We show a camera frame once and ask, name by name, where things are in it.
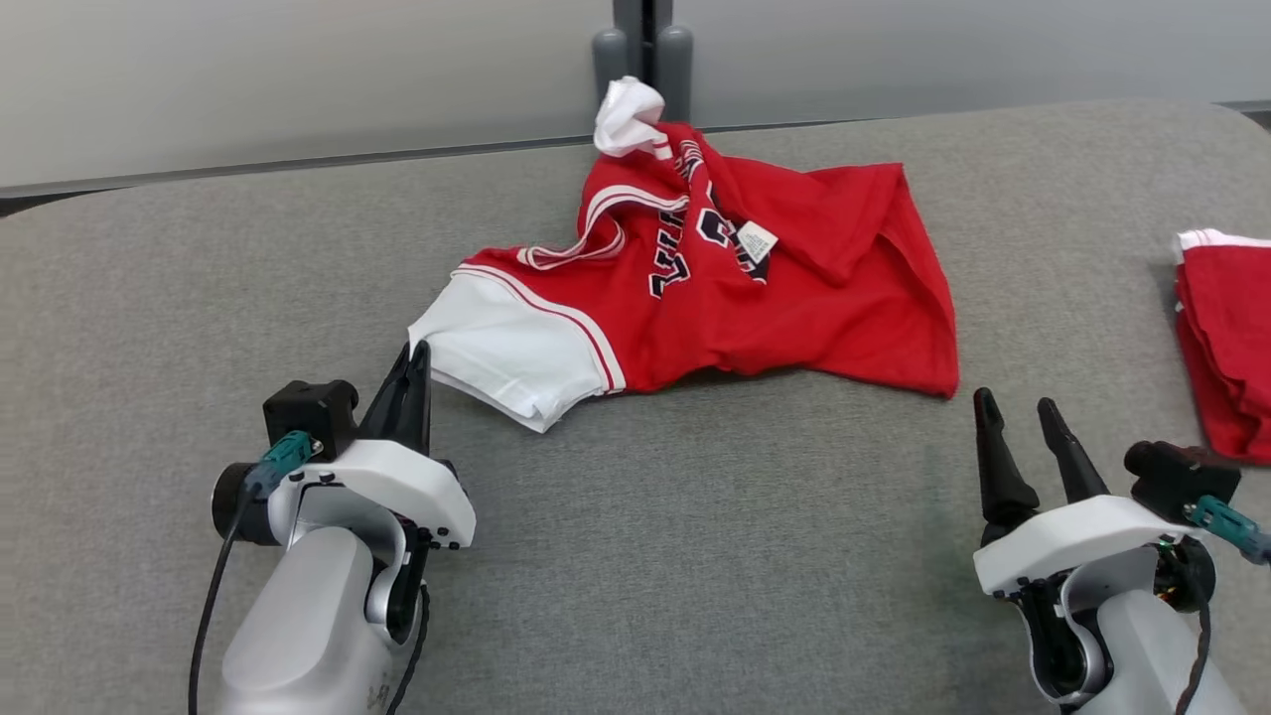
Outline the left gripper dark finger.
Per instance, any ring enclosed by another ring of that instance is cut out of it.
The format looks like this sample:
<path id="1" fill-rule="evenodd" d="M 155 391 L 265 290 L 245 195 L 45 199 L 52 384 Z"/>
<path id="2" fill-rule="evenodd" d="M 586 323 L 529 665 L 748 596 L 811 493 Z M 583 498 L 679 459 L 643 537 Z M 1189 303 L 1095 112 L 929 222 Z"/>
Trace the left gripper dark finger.
<path id="1" fill-rule="evenodd" d="M 411 389 L 413 389 L 411 352 L 409 344 L 400 348 L 394 364 L 377 389 L 377 394 L 369 403 L 367 411 L 364 411 L 361 425 L 358 425 L 358 438 L 385 439 L 385 442 L 404 444 L 407 448 L 416 447 L 408 410 Z"/>
<path id="2" fill-rule="evenodd" d="M 399 378 L 399 443 L 430 456 L 431 352 L 427 342 L 413 345 Z"/>

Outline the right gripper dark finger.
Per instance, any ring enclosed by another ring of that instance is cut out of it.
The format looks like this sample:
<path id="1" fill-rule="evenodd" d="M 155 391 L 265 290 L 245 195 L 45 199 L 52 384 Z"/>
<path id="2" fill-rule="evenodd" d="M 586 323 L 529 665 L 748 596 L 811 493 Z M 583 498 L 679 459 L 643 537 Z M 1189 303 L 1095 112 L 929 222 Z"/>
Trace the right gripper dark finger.
<path id="1" fill-rule="evenodd" d="M 1071 434 L 1061 411 L 1051 398 L 1041 398 L 1037 403 L 1037 417 L 1043 427 L 1043 439 L 1054 453 L 1060 471 L 1063 493 L 1068 505 L 1099 495 L 1108 495 L 1110 488 L 1099 476 L 1080 439 Z"/>
<path id="2" fill-rule="evenodd" d="M 979 484 L 985 528 L 981 544 L 1005 537 L 1037 514 L 1040 499 L 1018 470 L 1004 436 L 1005 420 L 986 386 L 974 392 Z"/>

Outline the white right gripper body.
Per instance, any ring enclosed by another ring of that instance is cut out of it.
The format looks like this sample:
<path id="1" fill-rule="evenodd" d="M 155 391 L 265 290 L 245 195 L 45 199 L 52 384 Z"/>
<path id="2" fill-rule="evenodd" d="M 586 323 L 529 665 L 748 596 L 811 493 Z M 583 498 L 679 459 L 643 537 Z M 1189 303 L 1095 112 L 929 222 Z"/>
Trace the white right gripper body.
<path id="1" fill-rule="evenodd" d="M 1157 544 L 1162 537 L 1200 538 L 1202 530 L 1163 519 L 1138 502 L 1097 495 L 1032 516 L 1013 532 L 974 552 L 984 594 L 1012 593 L 1021 579 L 1049 579 L 1075 566 Z"/>

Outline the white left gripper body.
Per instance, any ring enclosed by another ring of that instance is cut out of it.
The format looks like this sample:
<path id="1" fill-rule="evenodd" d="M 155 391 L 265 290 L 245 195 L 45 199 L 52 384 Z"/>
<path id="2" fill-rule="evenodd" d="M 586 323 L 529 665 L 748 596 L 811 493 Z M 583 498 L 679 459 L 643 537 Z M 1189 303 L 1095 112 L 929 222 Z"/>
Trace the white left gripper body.
<path id="1" fill-rule="evenodd" d="M 286 546 L 314 530 L 350 530 L 369 549 L 400 549 L 404 526 L 442 549 L 472 547 L 477 512 L 444 464 L 386 439 L 355 439 L 330 464 L 310 462 L 286 479 Z"/>

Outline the red shorts with white stripe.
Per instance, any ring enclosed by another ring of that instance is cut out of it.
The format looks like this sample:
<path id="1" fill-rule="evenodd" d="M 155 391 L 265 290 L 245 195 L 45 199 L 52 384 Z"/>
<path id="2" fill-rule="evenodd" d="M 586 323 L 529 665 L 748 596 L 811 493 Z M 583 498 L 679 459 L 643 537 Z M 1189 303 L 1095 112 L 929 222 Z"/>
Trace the red shorts with white stripe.
<path id="1" fill-rule="evenodd" d="M 1207 443 L 1221 457 L 1271 469 L 1271 239 L 1179 232 L 1174 291 Z"/>

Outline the red and white jersey shirt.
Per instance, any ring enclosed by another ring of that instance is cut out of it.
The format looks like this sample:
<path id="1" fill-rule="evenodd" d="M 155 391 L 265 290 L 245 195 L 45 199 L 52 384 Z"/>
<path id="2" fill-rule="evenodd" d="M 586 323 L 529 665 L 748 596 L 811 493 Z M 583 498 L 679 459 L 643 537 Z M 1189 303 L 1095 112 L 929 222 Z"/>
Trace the red and white jersey shirt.
<path id="1" fill-rule="evenodd" d="M 545 433 L 577 403 L 700 370 L 813 370 L 953 398 L 949 286 L 899 163 L 727 157 L 608 85 L 576 241 L 468 257 L 407 331 L 432 378 Z"/>

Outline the grey cylinder post bumper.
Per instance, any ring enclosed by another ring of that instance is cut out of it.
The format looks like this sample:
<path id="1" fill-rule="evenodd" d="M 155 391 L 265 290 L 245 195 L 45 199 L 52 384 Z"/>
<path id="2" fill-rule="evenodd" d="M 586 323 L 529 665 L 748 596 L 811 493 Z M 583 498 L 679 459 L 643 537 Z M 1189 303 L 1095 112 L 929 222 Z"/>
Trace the grey cylinder post bumper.
<path id="1" fill-rule="evenodd" d="M 693 50 L 686 27 L 666 25 L 655 36 L 655 88 L 663 98 L 663 119 L 691 119 Z"/>
<path id="2" fill-rule="evenodd" d="M 608 95 L 610 83 L 630 72 L 630 39 L 622 28 L 602 29 L 591 41 L 592 70 L 597 99 Z"/>

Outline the grey partition post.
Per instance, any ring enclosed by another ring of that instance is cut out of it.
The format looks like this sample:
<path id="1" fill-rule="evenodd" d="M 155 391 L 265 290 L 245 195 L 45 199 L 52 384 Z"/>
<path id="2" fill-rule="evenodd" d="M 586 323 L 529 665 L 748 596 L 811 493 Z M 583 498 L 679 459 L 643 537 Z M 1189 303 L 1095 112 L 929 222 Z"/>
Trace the grey partition post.
<path id="1" fill-rule="evenodd" d="M 661 39 L 674 24 L 674 0 L 613 0 L 619 44 L 619 76 L 641 77 L 661 89 Z"/>

